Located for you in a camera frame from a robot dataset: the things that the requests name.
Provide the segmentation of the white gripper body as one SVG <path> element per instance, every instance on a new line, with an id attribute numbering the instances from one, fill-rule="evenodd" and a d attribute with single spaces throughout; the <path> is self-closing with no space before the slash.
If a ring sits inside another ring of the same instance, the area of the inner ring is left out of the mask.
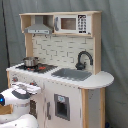
<path id="1" fill-rule="evenodd" d="M 41 88 L 38 86 L 22 83 L 22 82 L 15 82 L 11 84 L 12 87 L 14 88 L 21 88 L 26 90 L 30 94 L 40 94 L 41 93 Z"/>

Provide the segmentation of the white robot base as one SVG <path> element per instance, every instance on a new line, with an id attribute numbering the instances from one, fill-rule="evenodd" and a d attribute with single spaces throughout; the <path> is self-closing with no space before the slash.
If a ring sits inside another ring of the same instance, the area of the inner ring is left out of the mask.
<path id="1" fill-rule="evenodd" d="M 14 119 L 9 114 L 0 115 L 0 128 L 39 128 L 39 124 L 33 115 L 25 114 Z"/>

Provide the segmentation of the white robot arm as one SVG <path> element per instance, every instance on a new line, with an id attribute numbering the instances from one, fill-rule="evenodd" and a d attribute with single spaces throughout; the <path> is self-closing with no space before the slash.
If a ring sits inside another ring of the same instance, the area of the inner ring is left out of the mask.
<path id="1" fill-rule="evenodd" d="M 38 86 L 15 82 L 9 89 L 0 93 L 0 104 L 3 106 L 12 105 L 15 115 L 28 114 L 30 111 L 30 97 L 40 94 L 41 88 Z"/>

